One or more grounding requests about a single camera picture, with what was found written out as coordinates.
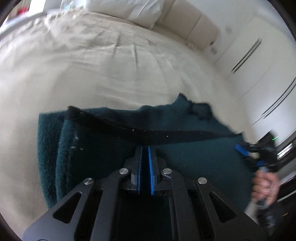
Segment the person's right hand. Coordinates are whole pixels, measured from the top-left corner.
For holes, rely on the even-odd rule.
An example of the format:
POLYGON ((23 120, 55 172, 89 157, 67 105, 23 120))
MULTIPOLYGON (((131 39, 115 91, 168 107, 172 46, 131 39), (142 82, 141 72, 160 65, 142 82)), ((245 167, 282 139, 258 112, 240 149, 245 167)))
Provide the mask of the person's right hand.
POLYGON ((251 198, 253 201, 264 200, 267 206, 276 201, 280 190, 280 181, 276 173, 259 170, 255 173, 252 184, 251 198))

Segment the black jacket right forearm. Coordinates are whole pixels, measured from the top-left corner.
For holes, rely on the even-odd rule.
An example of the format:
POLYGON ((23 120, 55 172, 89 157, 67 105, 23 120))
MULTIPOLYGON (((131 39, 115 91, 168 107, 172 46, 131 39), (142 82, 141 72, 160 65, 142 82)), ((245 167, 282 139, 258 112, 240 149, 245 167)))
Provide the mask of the black jacket right forearm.
POLYGON ((260 200, 257 203, 257 220, 258 224, 270 237, 278 229, 283 221, 284 209, 280 202, 274 202, 267 205, 266 201, 260 200))

